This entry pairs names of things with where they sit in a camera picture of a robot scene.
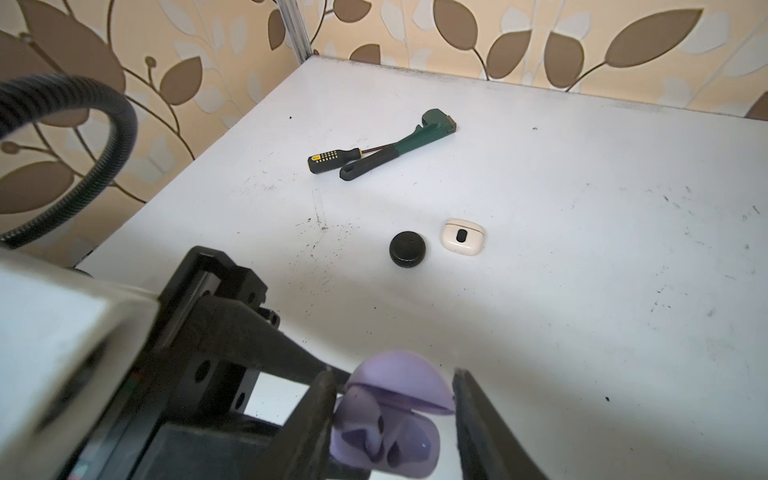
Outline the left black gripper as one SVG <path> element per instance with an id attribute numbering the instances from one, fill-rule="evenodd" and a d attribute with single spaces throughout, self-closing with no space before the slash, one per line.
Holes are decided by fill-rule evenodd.
<path id="1" fill-rule="evenodd" d="M 159 297 L 144 349 L 57 478 L 243 477 L 247 457 L 280 429 L 245 413 L 258 370 L 303 385 L 329 372 L 338 390 L 350 378 L 274 327 L 265 296 L 251 270 L 192 248 Z M 192 338 L 182 331 L 190 314 Z"/>

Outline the purple round charging case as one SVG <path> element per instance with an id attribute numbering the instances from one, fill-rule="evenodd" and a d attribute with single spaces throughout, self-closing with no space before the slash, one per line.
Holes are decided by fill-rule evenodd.
<path id="1" fill-rule="evenodd" d="M 354 370 L 337 399 L 330 454 L 346 466 L 426 478 L 441 450 L 430 417 L 455 412 L 454 394 L 432 363 L 407 350 L 382 352 Z"/>

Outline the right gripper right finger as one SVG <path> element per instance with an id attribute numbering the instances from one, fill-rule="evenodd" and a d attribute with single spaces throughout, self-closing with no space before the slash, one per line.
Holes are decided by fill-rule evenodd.
<path id="1" fill-rule="evenodd" d="M 547 479 L 469 370 L 456 369 L 452 387 L 464 479 Z"/>

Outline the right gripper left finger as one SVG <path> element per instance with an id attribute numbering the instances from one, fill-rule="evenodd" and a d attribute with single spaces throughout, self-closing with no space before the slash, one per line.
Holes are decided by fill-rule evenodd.
<path id="1" fill-rule="evenodd" d="M 302 383 L 308 389 L 266 450 L 249 466 L 251 479 L 323 479 L 329 458 L 332 414 L 337 398 L 333 370 L 294 374 L 265 367 L 277 378 Z"/>

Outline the cream earbud charging case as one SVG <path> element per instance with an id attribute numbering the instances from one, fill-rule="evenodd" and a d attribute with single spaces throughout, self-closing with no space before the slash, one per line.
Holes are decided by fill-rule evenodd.
<path id="1" fill-rule="evenodd" d="M 483 227 L 462 219 L 447 220 L 440 236 L 445 249 L 465 256 L 478 255 L 484 247 L 485 239 L 486 231 Z"/>

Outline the black round charging case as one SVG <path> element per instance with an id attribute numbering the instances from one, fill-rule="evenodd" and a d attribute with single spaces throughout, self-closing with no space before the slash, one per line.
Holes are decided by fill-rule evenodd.
<path id="1" fill-rule="evenodd" d="M 390 259 L 401 268 L 418 266 L 426 255 L 426 243 L 422 236 L 413 231 L 396 234 L 389 244 Z"/>

